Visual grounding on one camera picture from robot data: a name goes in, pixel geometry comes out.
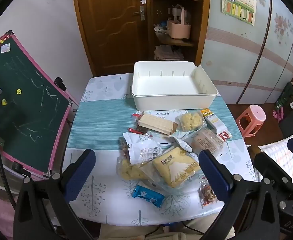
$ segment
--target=door lock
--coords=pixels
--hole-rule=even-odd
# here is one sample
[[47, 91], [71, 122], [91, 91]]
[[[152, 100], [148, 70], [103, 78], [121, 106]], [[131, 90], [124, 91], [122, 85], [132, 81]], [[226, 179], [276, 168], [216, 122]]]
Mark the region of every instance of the door lock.
[[133, 14], [140, 14], [141, 20], [145, 20], [145, 15], [144, 15], [144, 6], [140, 6], [140, 11], [139, 12], [134, 12]]

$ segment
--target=poster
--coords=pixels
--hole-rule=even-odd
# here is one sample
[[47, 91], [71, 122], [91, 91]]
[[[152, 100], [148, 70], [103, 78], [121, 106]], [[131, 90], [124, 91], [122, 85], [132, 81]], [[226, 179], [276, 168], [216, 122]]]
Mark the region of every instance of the poster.
[[254, 26], [256, 0], [222, 0], [222, 12]]

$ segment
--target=pink basket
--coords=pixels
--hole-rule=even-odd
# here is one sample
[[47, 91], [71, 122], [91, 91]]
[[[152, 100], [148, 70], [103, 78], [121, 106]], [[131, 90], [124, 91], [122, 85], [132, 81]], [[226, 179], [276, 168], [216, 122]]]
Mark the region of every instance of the pink basket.
[[173, 39], [188, 39], [190, 38], [190, 31], [191, 25], [184, 24], [184, 7], [181, 6], [181, 24], [176, 19], [168, 21], [168, 34]]

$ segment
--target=tablecloth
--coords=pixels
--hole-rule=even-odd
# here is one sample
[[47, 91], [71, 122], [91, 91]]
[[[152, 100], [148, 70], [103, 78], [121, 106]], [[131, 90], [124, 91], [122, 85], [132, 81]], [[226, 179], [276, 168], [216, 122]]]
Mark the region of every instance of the tablecloth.
[[[133, 74], [119, 74], [90, 79], [74, 119], [62, 170], [74, 163], [86, 148], [96, 153], [96, 165], [77, 199], [70, 202], [75, 214], [84, 219], [112, 225], [155, 225], [189, 220], [219, 212], [222, 202], [201, 207], [198, 189], [202, 174], [189, 178], [186, 188], [168, 195], [160, 208], [131, 193], [137, 180], [125, 181], [116, 174], [117, 158], [122, 154], [119, 140], [132, 125], [137, 110], [131, 96]], [[218, 161], [232, 174], [256, 180], [254, 169], [240, 131], [223, 99], [214, 99], [210, 109], [226, 124], [233, 138], [225, 143]], [[181, 111], [167, 113], [174, 120]], [[161, 147], [173, 141], [156, 138]]]

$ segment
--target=floor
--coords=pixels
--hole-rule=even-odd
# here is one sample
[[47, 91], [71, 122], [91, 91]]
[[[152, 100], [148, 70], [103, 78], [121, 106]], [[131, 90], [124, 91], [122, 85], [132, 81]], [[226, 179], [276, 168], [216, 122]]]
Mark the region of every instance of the floor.
[[[237, 119], [250, 105], [227, 105], [234, 119]], [[265, 112], [266, 120], [255, 136], [245, 137], [246, 145], [266, 145], [283, 139], [278, 121], [273, 117], [274, 104], [259, 105]]]

